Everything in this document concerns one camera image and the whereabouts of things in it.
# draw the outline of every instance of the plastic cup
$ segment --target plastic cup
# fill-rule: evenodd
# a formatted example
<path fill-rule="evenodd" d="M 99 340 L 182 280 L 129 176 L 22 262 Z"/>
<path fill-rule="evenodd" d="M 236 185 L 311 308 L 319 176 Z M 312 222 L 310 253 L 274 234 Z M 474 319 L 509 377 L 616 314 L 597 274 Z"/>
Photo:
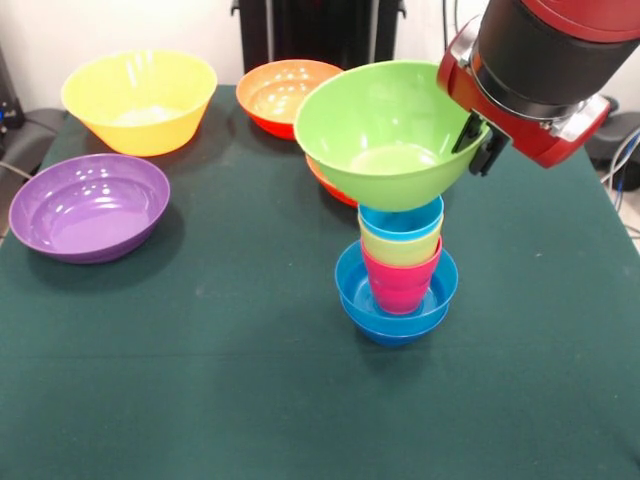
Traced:
<path fill-rule="evenodd" d="M 431 232 L 416 240 L 397 241 L 375 235 L 358 215 L 364 247 L 373 258 L 393 267 L 413 267 L 429 260 L 438 246 L 443 220 L 444 216 L 441 216 Z"/>
<path fill-rule="evenodd" d="M 386 212 L 360 205 L 358 212 L 362 223 L 374 235 L 385 240 L 407 242 L 418 240 L 441 225 L 444 201 L 438 195 L 435 200 L 413 210 Z"/>
<path fill-rule="evenodd" d="M 364 242 L 361 248 L 371 292 L 378 306 L 394 315 L 406 315 L 415 311 L 427 293 L 431 276 L 438 266 L 442 238 L 438 239 L 436 251 L 431 258 L 413 267 L 395 267 L 381 263 L 367 251 Z"/>

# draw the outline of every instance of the orange bowl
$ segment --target orange bowl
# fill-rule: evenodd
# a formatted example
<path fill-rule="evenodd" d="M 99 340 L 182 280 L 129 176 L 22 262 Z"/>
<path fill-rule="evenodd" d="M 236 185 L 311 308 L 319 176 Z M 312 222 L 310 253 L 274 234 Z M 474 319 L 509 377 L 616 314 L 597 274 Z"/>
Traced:
<path fill-rule="evenodd" d="M 240 79 L 236 97 L 267 132 L 294 140 L 293 122 L 302 100 L 341 68 L 315 60 L 279 60 L 254 68 Z"/>
<path fill-rule="evenodd" d="M 344 193 L 342 193 L 340 190 L 334 187 L 333 184 L 329 182 L 329 180 L 327 180 L 327 178 L 318 169 L 315 162 L 309 155 L 305 155 L 304 157 L 307 159 L 307 165 L 309 166 L 311 173 L 313 173 L 313 175 L 316 177 L 318 182 L 320 182 L 320 184 L 324 188 L 326 188 L 327 192 L 329 192 L 329 194 L 331 194 L 332 197 L 340 200 L 342 203 L 349 205 L 350 207 L 358 206 L 358 202 L 356 202 L 352 198 L 347 197 Z"/>

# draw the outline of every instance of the blue cup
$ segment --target blue cup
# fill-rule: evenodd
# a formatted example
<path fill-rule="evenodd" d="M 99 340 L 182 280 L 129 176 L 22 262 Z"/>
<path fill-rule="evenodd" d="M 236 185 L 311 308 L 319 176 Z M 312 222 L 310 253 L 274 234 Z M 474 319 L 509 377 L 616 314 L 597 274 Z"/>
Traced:
<path fill-rule="evenodd" d="M 444 215 L 442 196 L 422 207 L 405 212 L 383 212 L 359 205 L 362 223 L 374 235 L 394 242 L 409 242 L 422 238 L 440 225 Z"/>

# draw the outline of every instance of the blue bowl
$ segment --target blue bowl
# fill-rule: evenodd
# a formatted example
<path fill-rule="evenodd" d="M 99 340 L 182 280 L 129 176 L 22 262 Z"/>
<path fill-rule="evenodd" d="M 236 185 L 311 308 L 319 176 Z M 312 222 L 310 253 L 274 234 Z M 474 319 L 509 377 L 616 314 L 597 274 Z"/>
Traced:
<path fill-rule="evenodd" d="M 384 346 L 400 346 L 433 330 L 447 314 L 458 288 L 458 270 L 451 255 L 442 250 L 420 307 L 407 315 L 392 315 L 378 307 L 362 258 L 360 242 L 340 256 L 335 270 L 340 300 L 353 323 L 371 340 Z"/>

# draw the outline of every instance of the green bowl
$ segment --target green bowl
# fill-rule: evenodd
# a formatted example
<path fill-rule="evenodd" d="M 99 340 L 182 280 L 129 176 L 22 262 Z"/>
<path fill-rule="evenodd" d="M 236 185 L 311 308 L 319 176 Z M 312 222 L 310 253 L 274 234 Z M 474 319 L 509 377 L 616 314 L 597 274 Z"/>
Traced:
<path fill-rule="evenodd" d="M 451 153 L 468 113 L 438 88 L 437 71 L 393 60 L 340 73 L 303 101 L 296 140 L 358 203 L 385 211 L 425 205 L 465 172 L 489 131 Z"/>

